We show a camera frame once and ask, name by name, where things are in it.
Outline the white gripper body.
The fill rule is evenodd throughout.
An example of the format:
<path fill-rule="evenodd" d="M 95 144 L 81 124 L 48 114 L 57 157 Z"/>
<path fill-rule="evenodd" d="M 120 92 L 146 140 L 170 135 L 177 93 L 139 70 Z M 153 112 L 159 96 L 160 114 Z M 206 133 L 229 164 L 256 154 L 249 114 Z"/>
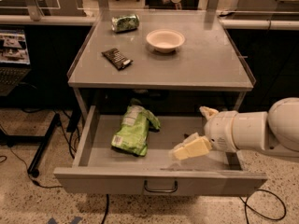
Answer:
<path fill-rule="evenodd" d="M 233 138 L 233 123 L 236 115 L 236 111 L 221 111 L 207 119 L 204 132 L 214 149 L 237 152 Z"/>

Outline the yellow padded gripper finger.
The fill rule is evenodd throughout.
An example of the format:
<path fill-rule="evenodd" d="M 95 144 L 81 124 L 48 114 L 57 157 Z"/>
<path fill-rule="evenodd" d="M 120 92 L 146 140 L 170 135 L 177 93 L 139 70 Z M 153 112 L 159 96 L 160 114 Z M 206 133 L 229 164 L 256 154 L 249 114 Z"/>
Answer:
<path fill-rule="evenodd" d="M 200 106 L 199 110 L 206 120 L 211 119 L 213 116 L 215 116 L 219 113 L 219 111 L 217 109 L 210 108 L 207 106 Z"/>
<path fill-rule="evenodd" d="M 177 144 L 171 151 L 170 155 L 175 160 L 186 160 L 204 156 L 212 149 L 212 145 L 204 135 L 193 133 Z"/>

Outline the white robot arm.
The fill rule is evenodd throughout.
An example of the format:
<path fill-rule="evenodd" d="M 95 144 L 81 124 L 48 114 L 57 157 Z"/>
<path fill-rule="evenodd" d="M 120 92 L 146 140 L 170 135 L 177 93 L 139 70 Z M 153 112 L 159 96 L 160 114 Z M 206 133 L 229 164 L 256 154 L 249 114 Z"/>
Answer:
<path fill-rule="evenodd" d="M 299 153 L 299 98 L 284 98 L 269 110 L 239 113 L 200 108 L 204 133 L 193 133 L 177 144 L 171 158 L 182 161 L 212 150 L 236 153 L 254 150 L 268 156 L 296 157 Z"/>

